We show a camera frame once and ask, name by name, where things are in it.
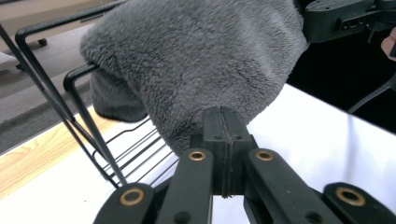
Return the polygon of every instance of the white table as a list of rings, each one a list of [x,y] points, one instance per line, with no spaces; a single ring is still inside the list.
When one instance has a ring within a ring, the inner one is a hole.
[[[395,134],[289,85],[248,129],[314,189],[347,182],[396,213]],[[111,191],[79,151],[1,201],[0,223],[92,223]],[[213,223],[248,223],[242,201],[216,197]]]

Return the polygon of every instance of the wooden board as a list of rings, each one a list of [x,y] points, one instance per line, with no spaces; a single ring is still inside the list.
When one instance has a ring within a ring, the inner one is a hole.
[[[89,110],[101,133],[117,124],[100,118],[93,108]],[[15,147],[0,157],[0,200],[78,149],[77,141],[62,123]]]

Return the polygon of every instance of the gray carpet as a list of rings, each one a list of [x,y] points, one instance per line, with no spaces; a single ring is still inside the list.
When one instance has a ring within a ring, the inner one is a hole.
[[[77,110],[64,93],[64,75],[85,62],[78,52],[81,36],[88,26],[48,37],[48,45],[30,44],[58,91]],[[90,105],[89,77],[78,82],[78,89],[86,105]],[[55,110],[34,85],[30,77],[17,68],[0,71],[0,154],[43,133],[61,122]]]

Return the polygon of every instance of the brass screw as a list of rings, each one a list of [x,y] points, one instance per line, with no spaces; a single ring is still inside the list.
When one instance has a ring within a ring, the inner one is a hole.
[[[271,161],[274,159],[274,155],[271,152],[264,150],[258,151],[256,157],[261,161]]]
[[[202,151],[193,151],[189,154],[189,158],[192,161],[203,161],[206,158],[206,154]]]
[[[349,203],[350,205],[363,206],[366,204],[364,197],[354,189],[337,188],[335,190],[335,195],[337,195],[341,201]]]
[[[128,194],[130,193],[136,193],[137,198],[133,199],[127,199]],[[128,189],[125,192],[122,193],[120,197],[120,203],[125,205],[125,206],[132,206],[136,205],[138,203],[141,203],[143,201],[143,198],[145,197],[145,192],[142,189],[139,188],[132,188]]]

